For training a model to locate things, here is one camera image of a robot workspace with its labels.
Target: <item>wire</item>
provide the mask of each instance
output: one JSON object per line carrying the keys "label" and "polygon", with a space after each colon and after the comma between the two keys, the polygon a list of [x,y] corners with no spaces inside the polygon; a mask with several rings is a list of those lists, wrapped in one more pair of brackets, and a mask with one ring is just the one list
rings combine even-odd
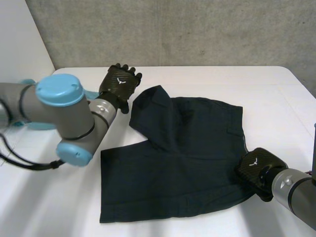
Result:
{"label": "wire", "polygon": [[5,136],[0,133],[0,138],[3,140],[4,142],[4,145],[5,147],[15,156],[17,157],[18,159],[26,162],[26,163],[29,163],[29,164],[22,164],[22,163],[19,163],[19,162],[16,162],[12,159],[10,159],[9,157],[6,157],[4,154],[0,153],[0,157],[2,159],[4,159],[6,162],[10,163],[10,164],[13,164],[17,167],[20,167],[20,168],[24,168],[24,169],[29,169],[29,170],[48,170],[48,169],[57,169],[59,166],[61,166],[62,164],[64,164],[64,162],[62,160],[56,160],[56,161],[53,161],[51,163],[35,163],[35,162],[32,162],[28,159],[25,159],[25,158],[22,158],[21,156],[19,156],[17,153],[14,152],[14,150],[10,147],[7,139],[5,138]]}

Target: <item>white logo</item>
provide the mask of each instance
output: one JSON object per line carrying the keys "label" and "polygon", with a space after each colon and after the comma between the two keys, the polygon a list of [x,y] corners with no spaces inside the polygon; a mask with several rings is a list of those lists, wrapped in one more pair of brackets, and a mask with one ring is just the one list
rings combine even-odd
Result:
{"label": "white logo", "polygon": [[118,79],[118,83],[119,83],[120,85],[126,83],[125,81],[119,80],[119,78],[117,78],[117,79]]}
{"label": "white logo", "polygon": [[257,165],[258,164],[258,158],[256,157],[256,161],[253,164],[250,164],[249,166]]}

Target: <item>cloth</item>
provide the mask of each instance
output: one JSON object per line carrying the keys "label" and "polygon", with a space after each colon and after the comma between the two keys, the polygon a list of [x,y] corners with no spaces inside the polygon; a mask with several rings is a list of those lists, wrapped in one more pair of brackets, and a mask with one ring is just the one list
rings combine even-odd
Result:
{"label": "cloth", "polygon": [[247,152],[242,107],[155,86],[135,99],[129,125],[148,140],[101,152],[101,223],[196,216],[254,194],[234,173]]}

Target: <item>dark shorts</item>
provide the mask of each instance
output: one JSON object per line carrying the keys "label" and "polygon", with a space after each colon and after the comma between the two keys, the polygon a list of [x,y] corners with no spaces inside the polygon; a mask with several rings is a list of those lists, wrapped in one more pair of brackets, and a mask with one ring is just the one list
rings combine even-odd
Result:
{"label": "dark shorts", "polygon": [[101,152],[101,223],[190,217],[254,193],[234,173],[246,151],[242,107],[145,90],[130,126],[148,141]]}

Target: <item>white wall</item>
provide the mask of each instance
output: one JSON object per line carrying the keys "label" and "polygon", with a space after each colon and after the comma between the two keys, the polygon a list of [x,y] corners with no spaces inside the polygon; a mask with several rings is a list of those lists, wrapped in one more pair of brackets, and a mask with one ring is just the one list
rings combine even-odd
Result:
{"label": "white wall", "polygon": [[24,0],[0,0],[0,82],[36,81],[55,71]]}

